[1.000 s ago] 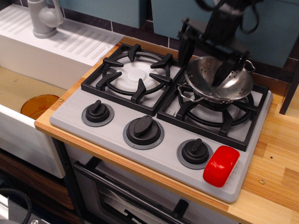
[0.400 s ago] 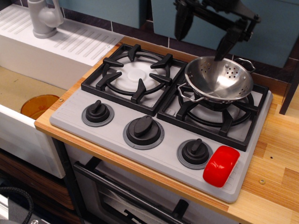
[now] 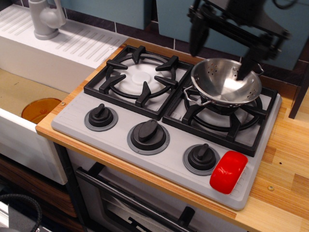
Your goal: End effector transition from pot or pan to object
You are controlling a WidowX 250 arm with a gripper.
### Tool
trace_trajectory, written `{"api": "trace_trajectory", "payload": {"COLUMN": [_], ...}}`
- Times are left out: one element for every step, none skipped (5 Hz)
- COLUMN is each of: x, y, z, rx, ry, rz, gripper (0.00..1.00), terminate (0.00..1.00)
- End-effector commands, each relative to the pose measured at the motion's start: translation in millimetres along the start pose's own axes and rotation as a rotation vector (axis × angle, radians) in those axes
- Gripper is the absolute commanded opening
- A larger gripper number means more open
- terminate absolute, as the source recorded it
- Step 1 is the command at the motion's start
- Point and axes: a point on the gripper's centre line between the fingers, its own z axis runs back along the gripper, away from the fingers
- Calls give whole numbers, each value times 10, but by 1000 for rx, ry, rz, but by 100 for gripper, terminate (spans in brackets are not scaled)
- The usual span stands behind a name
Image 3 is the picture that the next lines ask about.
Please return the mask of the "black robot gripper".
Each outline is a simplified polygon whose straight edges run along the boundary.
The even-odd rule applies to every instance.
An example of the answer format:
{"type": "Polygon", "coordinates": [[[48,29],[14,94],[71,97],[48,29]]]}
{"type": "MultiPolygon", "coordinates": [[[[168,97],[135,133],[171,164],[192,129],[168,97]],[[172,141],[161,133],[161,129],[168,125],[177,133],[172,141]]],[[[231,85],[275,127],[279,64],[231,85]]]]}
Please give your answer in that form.
{"type": "Polygon", "coordinates": [[[196,0],[190,6],[189,52],[196,57],[212,29],[249,48],[238,71],[243,80],[262,60],[275,58],[291,37],[264,11],[264,0],[196,0]]]}

